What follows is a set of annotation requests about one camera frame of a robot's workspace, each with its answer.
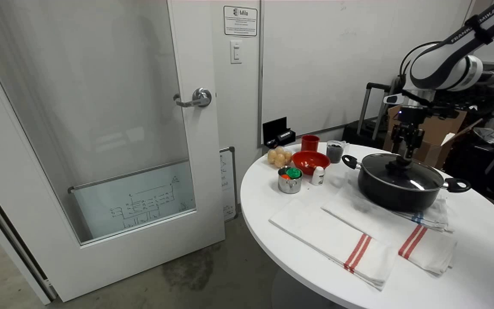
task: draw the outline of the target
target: pot handle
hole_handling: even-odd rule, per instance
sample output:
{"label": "pot handle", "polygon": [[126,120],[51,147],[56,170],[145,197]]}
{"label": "pot handle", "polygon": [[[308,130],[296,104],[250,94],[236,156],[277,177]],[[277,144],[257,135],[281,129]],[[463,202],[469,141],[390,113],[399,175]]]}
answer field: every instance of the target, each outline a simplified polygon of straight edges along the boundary
{"label": "pot handle", "polygon": [[445,189],[449,192],[466,192],[471,189],[471,185],[461,178],[445,178],[444,182],[447,183]]}
{"label": "pot handle", "polygon": [[342,154],[342,163],[344,163],[348,168],[351,168],[351,170],[356,168],[356,158],[354,158],[354,156]]}

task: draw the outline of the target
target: white door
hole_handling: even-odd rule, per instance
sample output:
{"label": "white door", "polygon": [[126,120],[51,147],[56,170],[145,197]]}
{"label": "white door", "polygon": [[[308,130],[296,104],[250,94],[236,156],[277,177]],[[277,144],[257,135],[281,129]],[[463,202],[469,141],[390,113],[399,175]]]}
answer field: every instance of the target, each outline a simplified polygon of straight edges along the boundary
{"label": "white door", "polygon": [[0,207],[61,300],[222,240],[210,3],[0,0]]}

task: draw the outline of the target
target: gray floor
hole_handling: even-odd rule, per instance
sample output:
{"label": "gray floor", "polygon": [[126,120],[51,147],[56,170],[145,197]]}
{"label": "gray floor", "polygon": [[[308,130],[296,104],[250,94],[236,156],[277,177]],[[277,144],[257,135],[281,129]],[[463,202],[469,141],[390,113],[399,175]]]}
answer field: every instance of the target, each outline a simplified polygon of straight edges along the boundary
{"label": "gray floor", "polygon": [[[0,307],[42,307],[1,249]],[[258,249],[238,218],[226,223],[226,240],[221,244],[49,307],[330,309],[334,305],[284,274]]]}

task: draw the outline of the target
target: frosted glass panel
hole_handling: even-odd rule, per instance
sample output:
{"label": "frosted glass panel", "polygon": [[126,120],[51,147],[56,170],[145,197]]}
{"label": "frosted glass panel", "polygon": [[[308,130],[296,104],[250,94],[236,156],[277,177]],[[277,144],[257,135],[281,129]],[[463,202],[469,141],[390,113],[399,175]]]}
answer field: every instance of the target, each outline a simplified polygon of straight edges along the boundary
{"label": "frosted glass panel", "polygon": [[0,0],[0,80],[80,242],[195,209],[166,1]]}

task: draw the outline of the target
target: white towel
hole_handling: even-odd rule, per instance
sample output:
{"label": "white towel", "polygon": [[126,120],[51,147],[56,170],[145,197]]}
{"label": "white towel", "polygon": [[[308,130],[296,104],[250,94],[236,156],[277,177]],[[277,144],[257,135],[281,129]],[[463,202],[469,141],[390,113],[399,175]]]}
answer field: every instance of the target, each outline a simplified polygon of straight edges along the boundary
{"label": "white towel", "polygon": [[428,206],[425,211],[418,211],[418,213],[394,211],[394,213],[401,218],[406,218],[426,228],[452,233],[452,226],[449,225],[449,214],[445,209],[445,199],[442,197],[437,197],[432,202],[432,206]]}
{"label": "white towel", "polygon": [[456,242],[449,235],[428,230],[366,202],[351,185],[344,185],[341,190],[341,194],[336,194],[336,201],[324,204],[324,209],[332,216],[375,240],[392,245],[401,257],[435,276],[451,266]]}
{"label": "white towel", "polygon": [[341,223],[320,206],[293,201],[269,219],[291,237],[337,262],[380,290],[392,268],[394,252],[368,235]]}

